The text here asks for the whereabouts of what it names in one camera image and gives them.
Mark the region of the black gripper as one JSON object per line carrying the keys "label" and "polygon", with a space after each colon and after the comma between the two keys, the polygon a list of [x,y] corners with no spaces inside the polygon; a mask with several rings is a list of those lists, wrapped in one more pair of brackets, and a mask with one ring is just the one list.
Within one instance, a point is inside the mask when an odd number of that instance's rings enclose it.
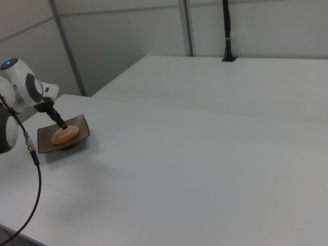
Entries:
{"label": "black gripper", "polygon": [[66,122],[61,118],[61,115],[53,108],[54,101],[41,102],[34,106],[34,109],[40,113],[47,113],[48,116],[63,130],[67,129]]}

